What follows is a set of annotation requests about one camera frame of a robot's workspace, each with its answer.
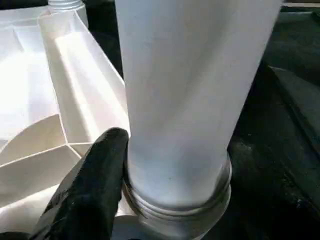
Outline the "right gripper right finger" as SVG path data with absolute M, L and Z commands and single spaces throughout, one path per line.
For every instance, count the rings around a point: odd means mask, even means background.
M 212 240 L 318 240 L 320 215 L 274 157 L 230 144 L 231 198 Z

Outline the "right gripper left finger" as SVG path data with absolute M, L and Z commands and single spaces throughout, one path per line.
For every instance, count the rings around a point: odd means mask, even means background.
M 122 198 L 128 132 L 105 131 L 59 184 L 31 240 L 109 240 Z

